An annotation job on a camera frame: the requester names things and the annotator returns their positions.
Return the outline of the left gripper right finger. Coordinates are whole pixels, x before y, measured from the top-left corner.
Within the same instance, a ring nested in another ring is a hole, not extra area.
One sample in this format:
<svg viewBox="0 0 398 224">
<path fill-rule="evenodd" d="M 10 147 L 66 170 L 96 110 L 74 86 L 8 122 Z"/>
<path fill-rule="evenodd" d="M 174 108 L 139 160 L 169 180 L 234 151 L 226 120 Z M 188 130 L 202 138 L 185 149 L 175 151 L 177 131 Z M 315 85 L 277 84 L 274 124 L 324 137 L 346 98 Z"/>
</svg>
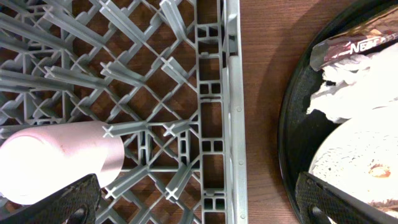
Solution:
<svg viewBox="0 0 398 224">
<path fill-rule="evenodd" d="M 397 223 L 397 219 L 348 195 L 308 172 L 301 172 L 295 187 L 301 223 Z"/>
</svg>

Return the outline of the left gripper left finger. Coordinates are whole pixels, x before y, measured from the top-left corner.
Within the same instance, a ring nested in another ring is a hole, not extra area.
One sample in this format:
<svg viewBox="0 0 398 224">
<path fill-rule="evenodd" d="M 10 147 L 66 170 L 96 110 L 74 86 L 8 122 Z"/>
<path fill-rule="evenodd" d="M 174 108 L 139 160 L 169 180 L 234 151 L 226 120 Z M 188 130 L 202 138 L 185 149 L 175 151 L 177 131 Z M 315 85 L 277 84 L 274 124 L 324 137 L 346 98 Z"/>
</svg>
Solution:
<svg viewBox="0 0 398 224">
<path fill-rule="evenodd" d="M 88 174 L 41 201 L 1 218 L 5 223 L 89 223 L 96 221 L 101 188 Z"/>
</svg>

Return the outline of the pink cup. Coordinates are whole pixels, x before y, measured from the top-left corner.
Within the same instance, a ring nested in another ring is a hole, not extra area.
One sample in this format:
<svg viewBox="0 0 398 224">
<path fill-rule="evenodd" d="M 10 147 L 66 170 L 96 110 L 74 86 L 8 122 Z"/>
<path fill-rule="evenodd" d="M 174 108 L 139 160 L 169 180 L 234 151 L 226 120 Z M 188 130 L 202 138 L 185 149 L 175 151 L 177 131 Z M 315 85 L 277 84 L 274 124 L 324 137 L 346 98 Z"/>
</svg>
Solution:
<svg viewBox="0 0 398 224">
<path fill-rule="evenodd" d="M 86 121 L 22 129 L 1 144 L 1 195 L 32 205 L 88 174 L 101 188 L 119 175 L 124 163 L 120 137 L 105 123 Z"/>
</svg>

